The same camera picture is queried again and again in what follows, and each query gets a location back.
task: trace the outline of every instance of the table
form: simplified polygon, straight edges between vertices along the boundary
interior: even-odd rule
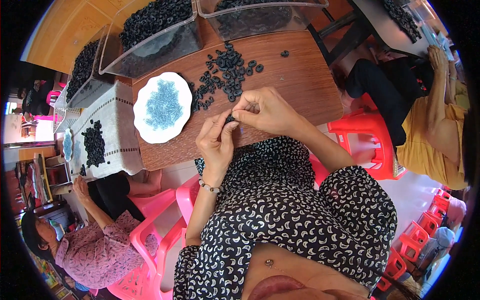
[[[224,49],[207,20],[199,17],[204,48],[178,60],[172,61],[144,77],[133,80],[133,101],[148,79],[163,72],[181,72],[198,87],[200,76],[207,70],[207,54],[215,55],[216,49]],[[279,32],[233,40],[235,50],[242,53],[245,62],[257,60],[264,65],[262,73],[246,77],[242,83],[244,91],[273,86],[293,108],[313,125],[318,126],[337,120],[343,115],[336,85],[327,64],[310,33],[304,31]],[[280,53],[290,51],[288,58]],[[215,102],[208,110],[195,112],[185,124],[180,135],[164,144],[149,144],[136,132],[144,166],[156,170],[170,165],[199,158],[200,152],[195,138],[206,118],[232,108],[222,91],[212,95]],[[240,124],[233,135],[236,147],[252,144],[274,137],[246,124]]]
[[[338,20],[333,20],[330,16],[331,24],[320,30],[318,36],[315,36],[313,27],[309,28],[329,66],[342,60],[370,35],[373,35],[386,51],[417,58],[426,57],[429,42],[420,27],[418,30],[422,38],[412,43],[410,38],[390,18],[381,0],[348,0],[348,3],[352,6],[353,11]],[[334,49],[328,51],[323,45],[322,39],[347,25],[351,25],[351,27]]]
[[[69,162],[71,179],[80,175],[85,165],[85,180],[93,181],[111,174],[125,171],[129,175],[140,172],[144,165],[139,153],[133,125],[132,88],[124,83],[115,82],[106,93],[86,108],[80,118],[70,128],[72,133],[73,154]],[[105,163],[98,167],[88,167],[87,152],[82,132],[93,128],[90,120],[98,121],[105,141]]]

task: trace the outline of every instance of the lips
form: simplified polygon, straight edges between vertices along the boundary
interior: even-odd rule
[[[285,275],[276,275],[260,281],[250,293],[248,300],[262,300],[274,294],[289,292],[306,286]]]

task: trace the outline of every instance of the black pants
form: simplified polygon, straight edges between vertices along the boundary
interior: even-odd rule
[[[127,197],[130,184],[119,173],[89,182],[88,192],[95,204],[114,221],[126,210],[140,222],[145,220],[142,212]]]
[[[385,120],[393,146],[405,143],[407,136],[402,123],[415,100],[425,94],[404,60],[391,60],[379,67],[370,60],[360,59],[348,75],[345,89],[352,98],[369,94]]]

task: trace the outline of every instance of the wooden table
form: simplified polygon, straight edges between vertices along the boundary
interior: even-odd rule
[[[224,50],[223,42],[218,39],[208,22],[199,17],[204,48],[200,51],[172,61],[144,77],[133,80],[133,101],[138,91],[151,77],[163,72],[181,72],[188,80],[200,86],[198,79],[207,71],[207,54],[215,55],[215,50]],[[280,32],[260,36],[251,36],[231,42],[236,51],[242,54],[245,65],[250,60],[264,65],[262,73],[246,76],[242,83],[244,91],[273,86],[313,125],[318,126],[337,120],[343,115],[337,88],[326,62],[314,39],[308,31]],[[290,51],[288,58],[280,53]],[[195,138],[206,118],[219,114],[235,106],[238,100],[230,103],[223,91],[217,90],[215,102],[208,110],[193,113],[180,135],[164,144],[149,144],[136,132],[140,152],[145,168],[156,170],[200,157]],[[236,147],[252,144],[274,137],[246,124],[240,124],[234,132]]]

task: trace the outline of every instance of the yellow shirt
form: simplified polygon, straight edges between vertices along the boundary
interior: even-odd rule
[[[445,105],[445,117],[456,122],[460,141],[460,166],[457,167],[440,151],[433,148],[426,140],[427,97],[418,98],[403,121],[402,127],[407,134],[407,141],[397,147],[399,164],[408,170],[428,175],[431,179],[448,186],[452,190],[467,187],[463,171],[462,131],[465,109],[458,105]]]
[[[470,108],[467,86],[461,83],[459,80],[455,81],[455,102],[457,105],[465,109]]]

